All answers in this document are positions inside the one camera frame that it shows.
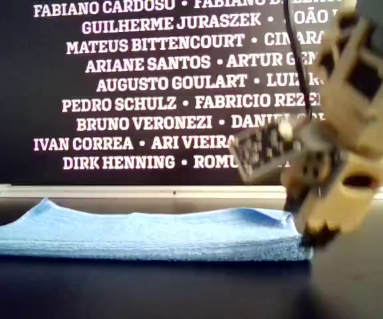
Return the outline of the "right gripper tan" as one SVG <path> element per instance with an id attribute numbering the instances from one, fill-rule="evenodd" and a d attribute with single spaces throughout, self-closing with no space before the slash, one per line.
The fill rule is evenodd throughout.
<path id="1" fill-rule="evenodd" d="M 302 217 L 301 246 L 323 249 L 364 220 L 383 187 L 383 155 L 353 149 L 323 125 L 280 132 L 291 144 L 283 210 Z"/>

